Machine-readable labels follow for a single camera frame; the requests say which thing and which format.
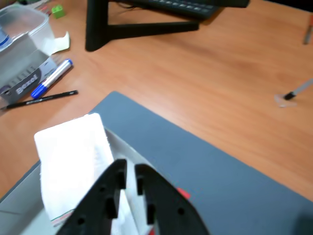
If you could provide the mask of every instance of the green eraser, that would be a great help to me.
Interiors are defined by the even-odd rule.
[[[65,12],[61,5],[56,5],[55,7],[53,7],[51,12],[56,19],[65,16]]]

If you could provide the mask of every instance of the white cloth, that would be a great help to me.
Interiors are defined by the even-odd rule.
[[[86,115],[35,134],[41,160],[41,192],[54,227],[71,215],[113,156],[98,114]],[[112,235],[138,235],[125,192]]]

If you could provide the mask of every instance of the plastic container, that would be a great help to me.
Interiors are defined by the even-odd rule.
[[[14,4],[0,10],[0,26],[14,40],[27,33],[36,47],[47,55],[54,49],[54,34],[48,15],[30,7]]]

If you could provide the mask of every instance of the wooden desk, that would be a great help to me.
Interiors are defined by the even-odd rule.
[[[75,68],[48,94],[80,94],[0,117],[0,196],[38,160],[36,132],[119,91],[313,200],[313,88],[297,107],[278,108],[273,98],[313,76],[313,44],[302,45],[309,13],[253,0],[196,32],[112,41],[89,53],[86,1],[61,3],[67,15],[50,23],[56,37],[69,31],[71,48],[62,56]],[[112,23],[179,20],[111,4]]]

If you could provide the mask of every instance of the keyboard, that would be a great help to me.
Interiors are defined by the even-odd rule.
[[[167,12],[173,12],[182,16],[205,20],[210,18],[218,9],[217,6],[199,4],[187,0],[133,0],[133,6],[148,9],[159,9]]]

